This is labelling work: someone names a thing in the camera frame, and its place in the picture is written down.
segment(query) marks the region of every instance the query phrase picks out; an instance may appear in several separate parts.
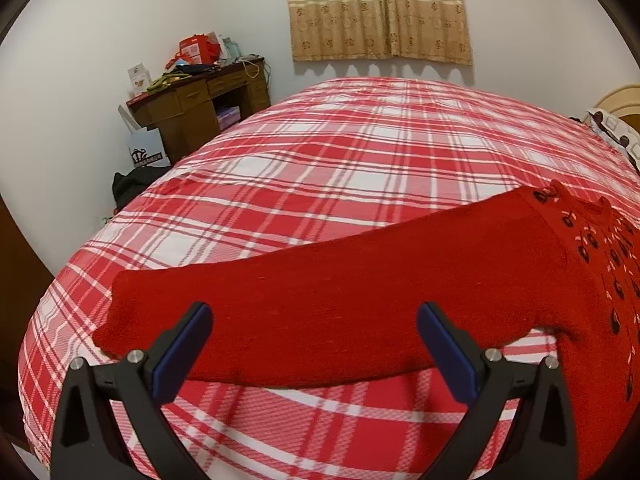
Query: blue gripper pad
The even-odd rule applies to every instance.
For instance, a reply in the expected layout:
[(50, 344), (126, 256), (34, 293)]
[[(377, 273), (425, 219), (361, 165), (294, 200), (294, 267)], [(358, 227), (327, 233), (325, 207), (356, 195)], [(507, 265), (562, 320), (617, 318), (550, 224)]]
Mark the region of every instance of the blue gripper pad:
[(479, 357), (481, 349), (466, 332), (456, 329), (434, 303), (420, 306), (417, 325), (420, 338), (454, 399), (467, 406), (472, 405), (478, 398), (478, 385), (482, 379), (479, 377), (483, 368)]
[(171, 330), (161, 333), (148, 352), (146, 384), (157, 405), (173, 402), (213, 330), (213, 313), (196, 302)]

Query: bed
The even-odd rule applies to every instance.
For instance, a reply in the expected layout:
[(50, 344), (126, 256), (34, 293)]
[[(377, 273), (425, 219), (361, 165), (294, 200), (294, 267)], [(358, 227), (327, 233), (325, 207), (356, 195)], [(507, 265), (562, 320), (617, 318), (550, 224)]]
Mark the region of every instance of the bed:
[[(638, 223), (638, 176), (583, 124), (443, 82), (342, 78), (252, 116), (182, 160), (66, 264), (31, 319), (19, 356), (34, 453), (50, 462), (70, 361), (110, 360), (91, 334), (122, 269), (247, 258), (343, 237), (556, 178), (580, 198), (607, 196)], [(504, 349), (538, 362), (538, 330)], [(491, 467), (508, 404), (476, 474)], [(462, 419), (437, 370), (313, 390), (187, 382), (164, 409), (212, 478), (417, 478)], [(126, 414), (116, 418), (153, 475)]]

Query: sweater sleeve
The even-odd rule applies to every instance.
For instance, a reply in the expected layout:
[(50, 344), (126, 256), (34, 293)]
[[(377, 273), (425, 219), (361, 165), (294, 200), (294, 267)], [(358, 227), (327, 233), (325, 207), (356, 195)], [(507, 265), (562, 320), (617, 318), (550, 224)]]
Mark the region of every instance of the sweater sleeve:
[(315, 387), (429, 367), (418, 306), (435, 301), (484, 348), (540, 322), (566, 251), (514, 190), (348, 238), (245, 260), (127, 270), (94, 342), (122, 356), (148, 348), (193, 303), (212, 306), (212, 337), (190, 378)]

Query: floral patterned curtain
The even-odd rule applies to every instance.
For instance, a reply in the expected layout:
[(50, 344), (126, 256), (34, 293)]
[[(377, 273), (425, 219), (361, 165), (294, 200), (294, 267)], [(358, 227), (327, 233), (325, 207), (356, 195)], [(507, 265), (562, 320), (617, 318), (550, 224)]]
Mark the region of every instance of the floral patterned curtain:
[(471, 65), (463, 0), (289, 0), (293, 58)]

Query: sweater neckline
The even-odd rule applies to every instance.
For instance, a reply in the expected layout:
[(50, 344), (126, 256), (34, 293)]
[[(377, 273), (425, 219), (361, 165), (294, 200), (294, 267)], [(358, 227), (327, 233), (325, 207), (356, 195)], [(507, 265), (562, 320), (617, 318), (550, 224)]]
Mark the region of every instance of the sweater neckline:
[(611, 202), (609, 202), (607, 198), (601, 196), (597, 202), (588, 202), (587, 200), (575, 198), (569, 190), (557, 180), (552, 180), (551, 186), (558, 191), (558, 195), (560, 195), (564, 202), (569, 202), (572, 209), (575, 209), (583, 215), (589, 222), (600, 226), (609, 224), (612, 207)]

